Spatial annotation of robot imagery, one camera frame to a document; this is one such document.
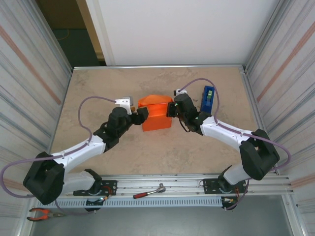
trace orange container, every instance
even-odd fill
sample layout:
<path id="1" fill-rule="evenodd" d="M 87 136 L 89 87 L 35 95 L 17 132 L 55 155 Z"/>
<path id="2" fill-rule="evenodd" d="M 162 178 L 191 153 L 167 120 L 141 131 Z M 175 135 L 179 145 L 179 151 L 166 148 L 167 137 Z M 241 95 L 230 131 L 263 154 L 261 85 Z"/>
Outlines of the orange container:
<path id="1" fill-rule="evenodd" d="M 166 129 L 172 126 L 172 117 L 167 117 L 167 105 L 173 102 L 169 96 L 149 95 L 138 101 L 139 107 L 147 107 L 149 116 L 142 124 L 143 131 Z"/>

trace pliers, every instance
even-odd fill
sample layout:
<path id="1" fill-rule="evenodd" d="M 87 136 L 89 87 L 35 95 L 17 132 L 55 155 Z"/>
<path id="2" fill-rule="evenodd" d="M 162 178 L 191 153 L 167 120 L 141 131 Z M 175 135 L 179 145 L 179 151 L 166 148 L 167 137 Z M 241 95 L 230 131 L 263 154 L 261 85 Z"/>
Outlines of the pliers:
<path id="1" fill-rule="evenodd" d="M 33 211 L 41 211 L 42 213 L 44 213 L 44 215 L 42 217 L 38 217 L 38 218 L 27 217 L 28 220 L 33 221 L 33 222 L 42 221 L 42 220 L 48 220 L 51 217 L 65 216 L 65 214 L 52 213 L 50 210 L 44 209 L 44 208 L 33 208 L 33 209 L 29 210 L 29 212 L 33 212 Z"/>

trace marble surface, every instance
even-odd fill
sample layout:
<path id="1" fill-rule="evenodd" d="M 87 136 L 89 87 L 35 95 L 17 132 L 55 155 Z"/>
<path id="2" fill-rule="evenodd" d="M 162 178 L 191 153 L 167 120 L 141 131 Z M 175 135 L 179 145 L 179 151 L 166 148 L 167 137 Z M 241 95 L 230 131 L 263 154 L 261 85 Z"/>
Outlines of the marble surface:
<path id="1" fill-rule="evenodd" d="M 243 129 L 256 130 L 238 67 L 74 70 L 52 152 L 69 148 L 88 137 L 77 120 L 77 110 L 84 98 L 104 96 L 118 99 L 131 95 L 137 104 L 138 99 L 149 94 L 172 96 L 173 90 L 199 77 L 212 80 L 219 91 L 218 119 Z M 209 84 L 199 81 L 187 88 L 198 108 L 205 85 Z M 95 131 L 108 120 L 114 107 L 113 103 L 91 99 L 82 108 L 82 123 Z M 114 148 L 73 171 L 91 168 L 100 175 L 220 173 L 229 165 L 240 162 L 238 151 L 216 139 L 186 133 L 174 118 L 169 129 L 143 132 L 140 126 L 132 126 Z"/>

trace corrugated metal wall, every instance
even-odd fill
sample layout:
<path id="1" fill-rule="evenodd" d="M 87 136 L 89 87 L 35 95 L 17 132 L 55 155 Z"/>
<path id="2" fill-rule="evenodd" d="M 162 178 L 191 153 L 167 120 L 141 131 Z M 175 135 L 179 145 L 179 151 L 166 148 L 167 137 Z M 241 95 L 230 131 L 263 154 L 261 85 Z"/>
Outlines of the corrugated metal wall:
<path id="1" fill-rule="evenodd" d="M 71 68 L 32 0 L 0 1 L 0 169 L 48 150 Z M 5 173 L 6 185 L 23 190 L 30 165 Z M 23 201 L 0 189 L 0 235 L 14 232 Z"/>
<path id="2" fill-rule="evenodd" d="M 315 235 L 315 1 L 287 2 L 247 69 L 270 138 L 292 153 L 281 173 L 289 175 L 308 232 Z M 283 162 L 286 154 L 279 152 Z"/>

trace blue box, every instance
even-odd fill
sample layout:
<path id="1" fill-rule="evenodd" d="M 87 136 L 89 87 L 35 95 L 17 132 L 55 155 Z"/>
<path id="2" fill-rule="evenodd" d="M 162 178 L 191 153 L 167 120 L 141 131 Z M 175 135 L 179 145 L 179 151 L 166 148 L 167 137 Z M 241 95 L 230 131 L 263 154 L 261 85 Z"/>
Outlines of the blue box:
<path id="1" fill-rule="evenodd" d="M 211 86 L 205 86 L 205 89 L 203 90 L 203 93 L 202 93 L 200 111 L 211 114 L 214 96 L 215 96 L 215 88 Z"/>

